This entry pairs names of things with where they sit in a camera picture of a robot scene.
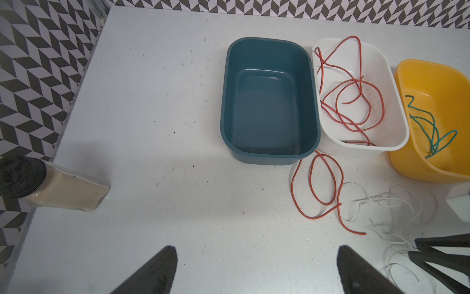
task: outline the wall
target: wall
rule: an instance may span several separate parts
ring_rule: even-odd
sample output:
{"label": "wall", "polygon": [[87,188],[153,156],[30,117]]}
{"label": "wall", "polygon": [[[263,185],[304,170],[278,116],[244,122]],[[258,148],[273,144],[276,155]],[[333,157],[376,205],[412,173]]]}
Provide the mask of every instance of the wall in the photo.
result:
{"label": "wall", "polygon": [[[0,155],[49,160],[96,37],[83,0],[0,0]],[[0,284],[31,207],[0,198]]]}
{"label": "wall", "polygon": [[470,28],[470,0],[108,0],[111,5]]}

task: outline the white table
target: white table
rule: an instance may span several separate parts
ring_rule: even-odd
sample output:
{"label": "white table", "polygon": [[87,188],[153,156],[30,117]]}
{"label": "white table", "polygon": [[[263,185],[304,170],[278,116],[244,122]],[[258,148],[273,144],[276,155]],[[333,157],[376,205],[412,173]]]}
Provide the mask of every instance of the white table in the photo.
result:
{"label": "white table", "polygon": [[[55,158],[109,182],[111,191],[90,213],[38,208],[8,293],[106,294],[165,245],[179,256],[172,294],[342,293],[342,244],[383,267],[386,245],[361,222],[351,227],[366,230],[365,237],[346,232],[336,213],[317,221],[300,215],[289,190],[295,166],[241,163],[219,131],[233,41],[275,38],[310,51],[320,38],[352,34],[378,47],[393,67],[416,58],[470,76],[468,30],[113,7]],[[416,237],[470,231],[444,203],[452,186],[407,179],[385,154],[337,160],[346,181],[371,194],[394,181],[431,188],[439,214]],[[307,166],[296,192],[315,214],[323,207],[310,194]],[[324,169],[315,181],[329,195]],[[354,191],[345,189],[342,202],[361,196]],[[362,215],[368,217],[380,220],[381,213]],[[429,293],[425,280],[408,281],[405,291]]]}

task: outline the red wire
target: red wire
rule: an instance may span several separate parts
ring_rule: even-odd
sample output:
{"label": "red wire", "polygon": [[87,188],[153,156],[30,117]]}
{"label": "red wire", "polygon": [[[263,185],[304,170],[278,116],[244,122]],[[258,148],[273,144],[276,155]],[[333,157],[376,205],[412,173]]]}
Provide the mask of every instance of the red wire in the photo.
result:
{"label": "red wire", "polygon": [[[333,158],[331,157],[330,155],[328,154],[322,154],[320,152],[318,152],[317,150],[315,150],[315,152],[317,153],[317,155],[313,158],[312,160],[312,166],[310,168],[310,178],[309,178],[309,183],[310,183],[310,189],[312,190],[312,193],[313,193],[313,196],[318,200],[318,202],[322,203],[323,205],[330,205],[331,203],[333,203],[335,200],[336,200],[336,205],[333,206],[332,208],[330,208],[327,212],[321,214],[321,215],[318,215],[318,216],[308,216],[306,215],[299,207],[296,199],[295,199],[295,196],[294,196],[294,180],[295,180],[295,177],[297,175],[297,172],[298,172],[298,169],[300,168],[300,165],[302,164],[302,159],[298,162],[298,166],[297,166],[297,169],[294,173],[294,176],[292,177],[292,182],[290,183],[290,193],[292,194],[292,199],[294,200],[294,204],[295,206],[297,207],[297,209],[299,210],[299,212],[306,218],[310,219],[310,220],[317,220],[319,218],[322,218],[324,217],[325,215],[327,215],[328,213],[330,213],[331,211],[337,209],[338,210],[338,217],[339,217],[339,221],[341,223],[341,225],[346,229],[348,230],[349,232],[351,233],[354,233],[354,234],[358,234],[358,235],[366,235],[366,233],[364,232],[358,232],[358,231],[354,231],[354,230],[351,230],[349,229],[348,227],[346,227],[346,225],[343,223],[343,220],[341,219],[341,213],[339,211],[339,207],[341,206],[341,203],[339,202],[339,194],[341,193],[341,188],[343,187],[343,182],[344,182],[344,173],[343,173],[343,170],[341,168],[341,166],[339,165],[339,163]],[[336,166],[338,166],[339,170],[341,171],[341,182],[340,182],[340,185],[339,185],[339,188],[337,190],[337,186],[336,186],[336,178],[335,178],[335,174],[333,173],[333,170],[331,169],[331,167],[329,166],[328,162],[326,161],[326,159],[324,158],[324,156],[330,158],[331,160],[333,160],[336,164]],[[334,186],[335,186],[335,192],[333,193],[333,197],[331,199],[331,201],[329,203],[324,203],[322,202],[320,199],[318,199],[318,197],[315,195],[315,192],[313,191],[313,186],[312,186],[312,169],[313,169],[313,165],[315,163],[315,160],[317,159],[317,157],[320,157],[323,162],[325,162],[326,166],[328,167],[328,170],[331,174],[331,177],[333,178],[333,183],[334,183]]]}
{"label": "red wire", "polygon": [[[337,65],[334,65],[334,64],[329,64],[327,61],[330,57],[333,56],[333,54],[338,50],[338,48],[344,43],[346,42],[348,39],[356,39],[357,42],[358,42],[358,45],[359,45],[359,79],[356,79],[354,78],[346,69],[340,67],[340,66],[337,66]],[[367,144],[367,145],[372,145],[372,146],[377,146],[375,144],[373,144],[370,140],[369,140],[369,137],[366,135],[365,131],[367,130],[370,130],[374,127],[377,127],[384,119],[384,116],[385,116],[385,105],[384,105],[384,98],[382,97],[382,93],[380,92],[380,90],[373,84],[369,83],[369,82],[366,82],[363,80],[364,76],[362,75],[362,47],[361,47],[361,43],[360,43],[360,39],[356,36],[351,36],[351,37],[348,37],[346,39],[344,39],[343,41],[341,41],[341,43],[339,43],[338,46],[336,46],[336,48],[330,53],[330,55],[328,55],[327,58],[323,59],[322,55],[321,55],[321,51],[320,51],[320,48],[317,47],[315,48],[314,50],[315,54],[318,56],[318,58],[320,59],[320,67],[317,71],[317,73],[320,72],[321,70],[321,82],[320,82],[320,90],[319,90],[319,93],[321,94],[321,91],[323,90],[323,81],[324,81],[324,67],[325,65],[326,66],[329,66],[329,67],[333,67],[333,68],[337,68],[337,69],[340,69],[342,71],[344,71],[349,77],[350,79],[348,80],[345,80],[344,82],[340,83],[339,85],[337,85],[333,90],[331,90],[329,93],[327,93],[324,98],[321,100],[321,108],[328,114],[328,116],[333,119],[335,122],[337,123],[340,123],[342,124],[343,126],[345,126],[348,130],[352,131],[352,132],[358,132],[358,133],[361,133],[365,138],[366,138],[366,141],[344,141],[345,143],[351,143],[351,144]],[[380,120],[374,124],[373,126],[371,127],[367,127],[367,128],[364,128],[362,129],[360,126],[365,124],[368,119],[370,118],[370,115],[371,115],[371,112],[372,112],[372,106],[369,102],[369,100],[365,97],[364,93],[362,92],[362,84],[366,84],[366,85],[369,85],[371,86],[372,88],[374,88],[377,93],[379,94],[379,97],[380,97],[380,102],[382,104],[382,116],[380,117]],[[355,101],[357,101],[359,98],[363,98],[364,101],[367,103],[368,105],[368,113],[367,113],[367,116],[366,118],[361,122],[361,123],[355,123],[352,119],[350,119],[349,117],[345,116],[344,114],[340,113],[339,110],[338,110],[338,100],[339,100],[339,97],[341,96],[341,93],[346,89],[348,88],[349,86],[351,85],[355,85],[359,91],[359,94],[357,95],[357,97],[355,97],[354,99],[352,99],[351,101],[349,102],[343,102],[343,104],[351,104],[351,103],[354,103]],[[332,106],[328,105],[326,102],[325,102],[325,99],[331,94],[333,93],[334,91],[336,91],[339,87],[343,86],[343,88],[339,91],[339,93],[336,95],[336,100],[335,100],[335,107],[333,108]],[[331,205],[333,202],[335,202],[336,200],[336,205],[333,206],[332,208],[330,208],[327,212],[321,214],[321,215],[318,215],[318,216],[308,216],[306,215],[299,207],[299,205],[297,204],[297,201],[295,199],[295,196],[294,196],[294,180],[295,180],[295,177],[297,175],[297,172],[300,168],[300,165],[302,164],[302,160],[299,161],[298,163],[298,166],[297,166],[297,169],[294,173],[294,176],[292,177],[292,182],[290,183],[290,192],[292,194],[292,199],[294,200],[294,204],[295,206],[297,207],[297,209],[299,210],[299,212],[306,218],[308,219],[311,219],[311,220],[316,220],[316,219],[319,219],[319,218],[322,218],[324,217],[325,215],[327,215],[328,213],[330,213],[331,211],[337,209],[338,210],[338,218],[339,218],[339,222],[341,223],[341,225],[346,229],[348,230],[349,232],[351,233],[354,233],[354,234],[358,234],[358,235],[366,235],[366,233],[364,232],[358,232],[358,231],[354,231],[354,230],[351,230],[349,229],[348,227],[346,227],[346,225],[344,224],[343,222],[343,219],[341,218],[341,212],[340,212],[340,209],[339,207],[341,206],[341,203],[339,202],[339,195],[341,194],[341,189],[343,187],[343,183],[344,183],[344,173],[343,173],[343,170],[341,168],[341,166],[339,165],[339,163],[333,158],[331,157],[330,155],[328,154],[322,154],[320,152],[318,152],[317,150],[315,150],[315,152],[317,153],[317,155],[313,158],[312,160],[312,165],[310,166],[310,176],[309,176],[309,184],[310,184],[310,190],[312,191],[312,194],[313,196],[315,197],[315,199],[317,199],[318,202],[320,202],[321,204],[325,205],[325,206],[328,206],[328,205]],[[333,197],[331,198],[331,200],[329,202],[323,202],[321,201],[317,195],[315,194],[315,191],[313,190],[313,185],[312,185],[312,172],[313,172],[313,166],[315,164],[315,161],[317,160],[317,158],[320,157],[323,162],[326,164],[330,174],[331,174],[331,177],[333,178],[333,185],[334,185],[334,192],[333,192]],[[337,182],[336,182],[336,178],[335,178],[335,175],[333,173],[333,170],[331,169],[331,167],[329,166],[328,162],[326,161],[325,157],[328,157],[329,159],[333,160],[336,164],[336,166],[338,166],[339,170],[341,171],[341,181],[340,181],[340,184],[339,184],[339,187],[337,186]]]}
{"label": "red wire", "polygon": [[[357,42],[358,42],[358,46],[359,46],[359,79],[355,79],[346,69],[340,67],[340,66],[337,66],[337,65],[334,65],[334,64],[329,64],[327,61],[330,57],[333,56],[333,54],[338,50],[338,48],[344,43],[346,42],[348,39],[356,39]],[[324,82],[324,66],[329,66],[329,67],[333,67],[333,68],[337,68],[337,69],[340,69],[342,71],[344,71],[349,77],[350,79],[340,83],[339,85],[337,85],[333,90],[331,90],[329,93],[327,93],[324,98],[321,100],[321,107],[322,109],[328,114],[328,116],[330,116],[335,122],[337,123],[340,123],[342,125],[344,125],[348,130],[352,131],[352,132],[359,132],[361,133],[365,138],[366,138],[366,141],[345,141],[345,143],[365,143],[367,145],[372,145],[372,146],[376,146],[375,144],[371,143],[370,140],[369,140],[369,137],[364,133],[364,131],[367,131],[367,130],[370,130],[374,127],[377,127],[384,119],[384,116],[385,116],[385,107],[384,107],[384,99],[382,97],[382,93],[380,92],[380,90],[374,86],[373,84],[369,83],[369,82],[366,82],[366,81],[363,81],[362,78],[362,47],[361,47],[361,43],[360,43],[360,39],[356,36],[350,36],[346,39],[344,39],[343,41],[341,41],[341,43],[338,44],[338,46],[336,46],[336,48],[330,53],[330,55],[328,55],[328,57],[326,59],[323,59],[322,57],[322,54],[321,54],[321,51],[320,51],[320,48],[317,47],[314,49],[314,52],[315,54],[317,55],[317,57],[320,59],[320,67],[317,71],[317,73],[320,72],[321,70],[321,82],[320,82],[320,90],[319,90],[319,93],[321,93],[322,89],[323,89],[323,82]],[[334,91],[336,91],[339,87],[341,87],[342,85],[344,85],[345,83],[348,83],[346,86],[343,86],[343,88],[339,91],[338,95],[336,96],[336,100],[335,100],[335,108],[331,107],[330,105],[328,105],[326,102],[325,102],[325,99],[331,94],[333,93]],[[366,85],[369,85],[371,87],[373,87],[379,94],[379,97],[380,97],[380,101],[381,101],[381,104],[382,104],[382,116],[380,117],[380,120],[374,124],[373,126],[371,127],[368,127],[368,128],[365,128],[365,129],[361,129],[359,126],[365,124],[368,119],[370,118],[370,114],[371,114],[371,111],[372,111],[372,107],[371,107],[371,104],[369,102],[369,100],[365,97],[364,93],[362,92],[362,84],[366,84]],[[341,95],[341,93],[346,89],[348,88],[349,86],[351,85],[356,85],[358,91],[359,91],[359,94],[357,95],[356,98],[352,99],[351,101],[349,102],[343,102],[343,104],[351,104],[353,102],[355,102],[357,99],[359,99],[360,97],[362,97],[364,99],[364,101],[367,103],[368,105],[368,114],[367,114],[367,117],[361,122],[361,123],[354,123],[350,118],[348,118],[347,116],[343,115],[342,113],[339,112],[338,110],[338,100],[339,100],[339,97]],[[333,113],[335,113],[338,117],[338,119],[336,119],[331,113],[330,111],[332,111]],[[349,127],[349,125],[352,125],[354,126],[356,129],[351,129]]]}

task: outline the jar lid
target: jar lid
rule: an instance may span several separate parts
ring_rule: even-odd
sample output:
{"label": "jar lid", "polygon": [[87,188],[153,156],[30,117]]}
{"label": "jar lid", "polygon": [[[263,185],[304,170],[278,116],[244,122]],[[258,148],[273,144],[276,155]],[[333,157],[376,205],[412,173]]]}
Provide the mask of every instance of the jar lid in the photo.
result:
{"label": "jar lid", "polygon": [[40,159],[21,155],[0,159],[0,196],[22,198],[32,194],[46,178],[46,165]]}

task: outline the teal plastic tub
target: teal plastic tub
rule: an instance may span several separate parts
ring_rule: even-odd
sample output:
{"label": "teal plastic tub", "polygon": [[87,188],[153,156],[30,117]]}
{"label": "teal plastic tub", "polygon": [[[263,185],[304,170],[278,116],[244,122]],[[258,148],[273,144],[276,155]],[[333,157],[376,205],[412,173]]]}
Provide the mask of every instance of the teal plastic tub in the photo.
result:
{"label": "teal plastic tub", "polygon": [[289,165],[320,142],[312,61],[283,40],[239,39],[225,64],[220,132],[239,161]]}

